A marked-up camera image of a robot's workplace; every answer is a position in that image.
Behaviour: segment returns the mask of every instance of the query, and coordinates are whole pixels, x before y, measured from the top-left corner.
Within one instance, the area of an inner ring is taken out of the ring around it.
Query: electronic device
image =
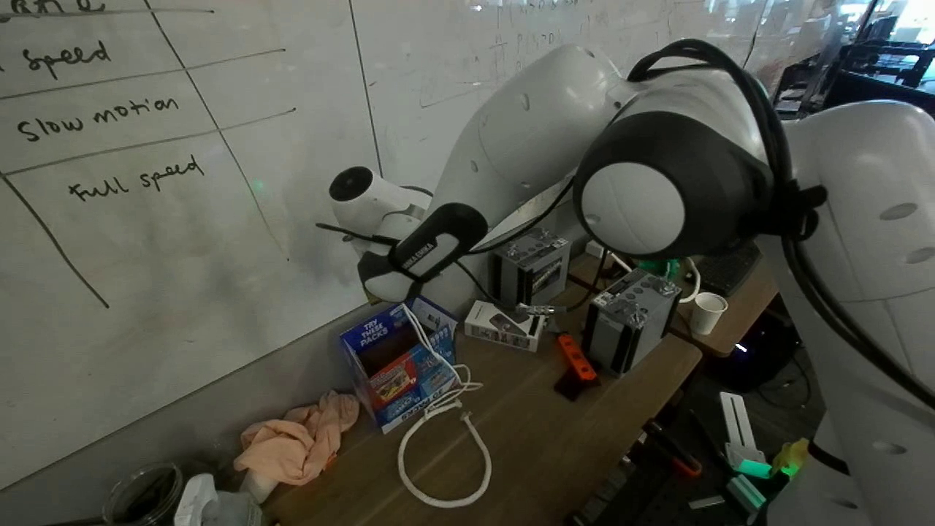
[[[679,286],[642,270],[598,293],[584,316],[584,350],[603,370],[632,370],[667,332]]]
[[[474,302],[464,318],[464,332],[470,340],[536,353],[540,335],[547,332],[547,318],[543,316],[512,318],[498,305]]]
[[[490,255],[490,296],[500,305],[549,305],[563,293],[571,246],[531,227]]]

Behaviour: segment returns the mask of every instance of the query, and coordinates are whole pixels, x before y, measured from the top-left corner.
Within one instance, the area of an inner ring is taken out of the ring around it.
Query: blue box
[[[410,310],[422,318],[433,347],[457,363],[458,321],[423,299],[416,299]],[[356,397],[382,433],[391,433],[452,386],[452,375],[417,343],[400,305],[343,332],[340,343],[350,363]]]

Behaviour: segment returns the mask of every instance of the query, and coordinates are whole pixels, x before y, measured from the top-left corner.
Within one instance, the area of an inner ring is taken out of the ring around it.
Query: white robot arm
[[[701,64],[658,66],[671,56]],[[379,299],[416,293],[552,183],[576,202],[584,230],[619,255],[712,255],[768,233],[765,255],[813,353],[828,436],[838,442],[828,446],[851,465],[851,477],[825,477],[813,462],[780,499],[794,506],[772,515],[926,522],[935,481],[930,113],[864,103],[782,128],[763,87],[711,43],[679,40],[638,62],[628,80],[598,52],[563,46],[467,122],[427,218],[388,215],[378,227],[400,242],[369,249],[366,286]]]

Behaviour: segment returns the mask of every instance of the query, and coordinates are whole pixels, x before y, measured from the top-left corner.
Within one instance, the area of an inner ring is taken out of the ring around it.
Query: green object
[[[667,280],[674,280],[682,277],[682,262],[679,256],[664,256],[664,261],[638,261],[638,270],[650,272],[650,274],[660,274]]]
[[[752,480],[772,480],[772,465],[755,462],[755,459],[742,459],[742,462],[736,465],[736,474],[746,474],[746,477],[752,477]]]
[[[790,480],[794,480],[797,470],[801,470],[801,462],[790,462],[790,465],[782,465],[780,470],[782,470]]]
[[[727,481],[727,495],[749,512],[756,515],[765,506],[765,496],[746,477]]]

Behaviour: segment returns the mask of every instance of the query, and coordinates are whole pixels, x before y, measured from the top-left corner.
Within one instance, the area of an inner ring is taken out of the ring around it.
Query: clutter on desk
[[[549,305],[563,293],[571,246],[530,227],[490,255],[490,296],[498,305]]]
[[[626,375],[664,340],[682,290],[635,270],[598,293],[584,318],[588,360],[603,370]]]
[[[350,394],[324,394],[315,405],[299,405],[277,421],[248,427],[233,459],[246,474],[246,492],[264,503],[276,484],[306,484],[337,462],[343,433],[359,417],[359,404]]]
[[[427,299],[411,299],[410,310],[427,328],[433,347],[448,363],[457,363],[452,335],[458,321]],[[356,397],[382,433],[391,433],[452,386],[451,367],[417,343],[403,305],[366,318],[343,332],[340,343],[356,383]]]
[[[699,293],[692,299],[692,318],[689,318],[689,331],[695,340],[711,335],[712,328],[723,321],[723,316],[727,312],[727,299],[717,296],[717,293]]]
[[[470,340],[536,353],[547,332],[547,318],[543,316],[514,318],[490,302],[474,302],[464,318],[464,332]]]
[[[563,394],[566,401],[579,401],[579,394],[590,386],[598,383],[594,364],[588,363],[582,345],[576,335],[562,332],[556,340],[559,353],[563,356],[566,367],[556,383],[556,391]]]
[[[733,470],[740,470],[742,462],[765,462],[763,449],[756,446],[756,436],[752,427],[749,404],[736,391],[720,391],[723,411],[724,411],[724,457]]]
[[[664,430],[660,421],[650,421],[619,457],[617,467],[590,495],[590,499],[566,515],[571,526],[617,526],[617,522],[674,522],[674,509],[654,509],[652,495],[674,481],[679,495],[699,484],[704,465],[699,457]]]

